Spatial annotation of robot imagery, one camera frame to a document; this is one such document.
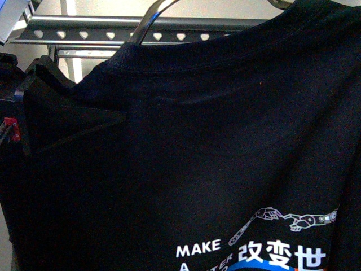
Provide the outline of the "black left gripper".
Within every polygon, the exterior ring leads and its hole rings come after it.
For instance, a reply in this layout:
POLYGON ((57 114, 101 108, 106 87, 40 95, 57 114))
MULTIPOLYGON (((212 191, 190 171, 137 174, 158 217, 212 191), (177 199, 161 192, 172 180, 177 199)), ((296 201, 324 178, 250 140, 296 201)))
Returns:
POLYGON ((35 59, 25 71, 17 65, 15 55, 1 53, 2 156, 14 151, 30 156, 31 149, 37 151, 125 119, 123 112, 83 106, 71 100, 69 94, 76 84, 49 56, 35 59))

